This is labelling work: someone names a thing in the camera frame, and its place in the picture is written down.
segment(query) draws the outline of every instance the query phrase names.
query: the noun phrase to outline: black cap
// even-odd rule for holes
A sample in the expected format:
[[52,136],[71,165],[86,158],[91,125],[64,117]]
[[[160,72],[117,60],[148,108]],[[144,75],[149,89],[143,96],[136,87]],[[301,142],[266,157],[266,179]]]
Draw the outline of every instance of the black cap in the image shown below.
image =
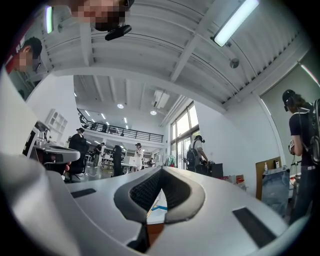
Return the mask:
[[292,97],[293,95],[295,95],[296,93],[293,90],[286,90],[283,94],[282,94],[282,100],[283,103],[286,104],[286,102],[290,99],[290,97]]

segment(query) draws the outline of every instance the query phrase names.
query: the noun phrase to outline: black slot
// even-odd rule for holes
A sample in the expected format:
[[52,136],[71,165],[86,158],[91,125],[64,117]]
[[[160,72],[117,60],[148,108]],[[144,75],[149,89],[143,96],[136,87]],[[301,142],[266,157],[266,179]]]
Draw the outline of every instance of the black slot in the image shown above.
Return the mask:
[[248,208],[232,212],[259,248],[276,239],[276,236]]
[[88,188],[88,189],[72,192],[71,196],[73,196],[73,198],[80,198],[80,197],[84,197],[86,195],[93,194],[95,192],[97,192],[97,191],[95,191],[93,188]]

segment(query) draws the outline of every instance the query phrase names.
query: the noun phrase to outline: white panel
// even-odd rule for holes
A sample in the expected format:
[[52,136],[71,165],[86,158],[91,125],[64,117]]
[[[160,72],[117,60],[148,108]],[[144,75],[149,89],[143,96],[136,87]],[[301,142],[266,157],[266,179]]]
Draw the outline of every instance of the white panel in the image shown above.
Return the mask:
[[37,118],[45,123],[51,109],[56,109],[67,120],[61,137],[65,145],[69,136],[74,135],[81,127],[74,96],[74,77],[56,77],[48,75],[32,91],[26,104],[33,110]]
[[244,175],[247,192],[255,197],[256,163],[280,156],[274,132],[259,102],[250,95],[225,114],[199,102],[195,102],[195,109],[208,159],[223,163],[225,176]]
[[0,78],[0,151],[22,155],[37,117],[26,105],[3,68]]

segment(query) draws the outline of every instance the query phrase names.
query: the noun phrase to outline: window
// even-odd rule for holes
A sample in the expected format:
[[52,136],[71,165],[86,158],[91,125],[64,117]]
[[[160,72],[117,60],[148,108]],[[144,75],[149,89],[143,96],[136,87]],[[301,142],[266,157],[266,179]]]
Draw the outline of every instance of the window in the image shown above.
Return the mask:
[[188,131],[189,128],[189,119],[188,119],[188,113],[185,113],[177,122],[177,131],[178,131],[178,136],[181,134],[184,134],[186,131]]
[[196,136],[198,135],[201,135],[199,130],[192,134],[193,140],[195,140]]
[[192,102],[171,124],[171,155],[175,156],[178,168],[187,168],[184,158],[197,135],[200,135],[199,122]]
[[191,128],[193,128],[198,124],[198,117],[197,117],[195,105],[192,108],[190,108],[189,114],[190,114]]
[[176,138],[176,123],[172,125],[171,134],[172,134],[172,140],[174,140]]

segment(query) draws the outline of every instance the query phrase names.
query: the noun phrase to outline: black office chair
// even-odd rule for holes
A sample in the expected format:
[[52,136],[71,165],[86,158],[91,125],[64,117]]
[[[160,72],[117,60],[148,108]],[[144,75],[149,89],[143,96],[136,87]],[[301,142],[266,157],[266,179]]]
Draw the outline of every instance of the black office chair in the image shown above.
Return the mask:
[[89,150],[89,146],[85,145],[83,151],[80,152],[80,158],[70,164],[70,169],[68,171],[69,179],[65,179],[65,183],[78,183],[81,182],[79,174],[85,173],[87,166],[86,154]]

